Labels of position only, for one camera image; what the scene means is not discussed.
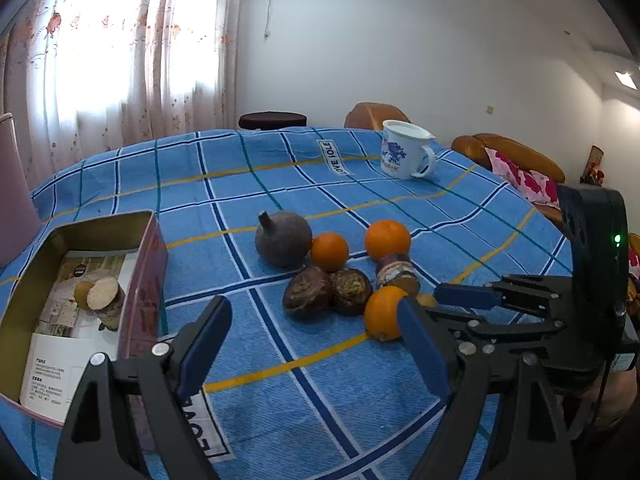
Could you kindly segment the person's right hand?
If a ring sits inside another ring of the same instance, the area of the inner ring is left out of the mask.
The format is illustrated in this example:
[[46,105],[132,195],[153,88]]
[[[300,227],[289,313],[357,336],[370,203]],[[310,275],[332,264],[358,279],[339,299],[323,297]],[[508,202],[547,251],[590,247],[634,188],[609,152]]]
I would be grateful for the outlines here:
[[593,408],[592,423],[604,428],[614,425],[626,416],[634,405],[638,394],[638,370],[634,367],[626,372],[611,373],[603,381],[596,382],[582,394],[582,398],[600,408]]

